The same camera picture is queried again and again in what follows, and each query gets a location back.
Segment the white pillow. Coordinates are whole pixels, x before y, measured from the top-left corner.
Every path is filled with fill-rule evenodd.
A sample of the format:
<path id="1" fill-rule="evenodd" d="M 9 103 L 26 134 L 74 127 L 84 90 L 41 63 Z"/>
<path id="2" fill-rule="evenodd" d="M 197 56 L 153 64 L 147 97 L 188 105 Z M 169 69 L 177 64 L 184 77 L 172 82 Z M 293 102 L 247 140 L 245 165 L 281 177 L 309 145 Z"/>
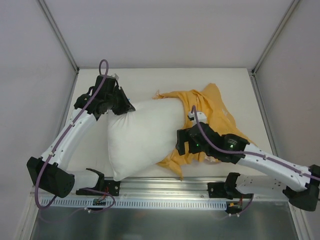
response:
<path id="1" fill-rule="evenodd" d="M 136 102 L 135 111 L 107 115 L 108 157 L 113 179 L 121 181 L 165 159 L 176 148 L 185 124 L 178 98 Z"/>

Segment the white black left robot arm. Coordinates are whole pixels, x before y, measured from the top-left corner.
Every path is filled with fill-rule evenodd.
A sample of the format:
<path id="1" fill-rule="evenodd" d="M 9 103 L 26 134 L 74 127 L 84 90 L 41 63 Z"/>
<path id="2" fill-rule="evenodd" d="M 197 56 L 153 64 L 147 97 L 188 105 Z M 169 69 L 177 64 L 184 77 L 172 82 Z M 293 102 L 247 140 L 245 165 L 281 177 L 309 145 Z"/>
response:
<path id="1" fill-rule="evenodd" d="M 67 168 L 82 137 L 102 115 L 112 111 L 119 116 L 136 110 L 118 79 L 116 74 L 98 75 L 95 85 L 77 98 L 69 120 L 54 142 L 39 158 L 27 161 L 32 183 L 39 189 L 59 198 L 84 188 L 93 195 L 104 191 L 103 173 L 91 168 L 68 172 Z"/>

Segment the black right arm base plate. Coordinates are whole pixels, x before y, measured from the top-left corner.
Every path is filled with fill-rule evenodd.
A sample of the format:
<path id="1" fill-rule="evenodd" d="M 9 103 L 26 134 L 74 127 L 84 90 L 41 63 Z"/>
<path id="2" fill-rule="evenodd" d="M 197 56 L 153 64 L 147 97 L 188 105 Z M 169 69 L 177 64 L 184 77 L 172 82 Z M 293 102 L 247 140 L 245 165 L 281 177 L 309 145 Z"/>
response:
<path id="1" fill-rule="evenodd" d="M 252 194 L 243 194 L 237 190 L 232 190 L 231 192 L 227 192 L 225 190 L 225 183 L 224 182 L 208 182 L 207 183 L 207 191 L 208 196 L 211 199 L 250 199 L 253 195 Z"/>

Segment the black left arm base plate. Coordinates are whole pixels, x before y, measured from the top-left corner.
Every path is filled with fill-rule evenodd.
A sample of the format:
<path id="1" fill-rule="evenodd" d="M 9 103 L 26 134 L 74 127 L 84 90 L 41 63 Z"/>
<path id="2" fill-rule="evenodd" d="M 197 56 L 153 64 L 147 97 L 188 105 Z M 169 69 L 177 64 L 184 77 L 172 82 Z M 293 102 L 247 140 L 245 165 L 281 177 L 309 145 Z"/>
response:
<path id="1" fill-rule="evenodd" d="M 114 181 L 114 180 L 104 180 L 103 184 L 101 186 L 95 186 L 92 188 L 92 190 L 96 190 L 103 193 L 97 193 L 92 192 L 85 189 L 79 189 L 75 192 L 78 196 L 103 196 L 105 193 L 108 193 L 112 196 L 119 196 L 121 188 L 121 182 L 120 181 Z"/>

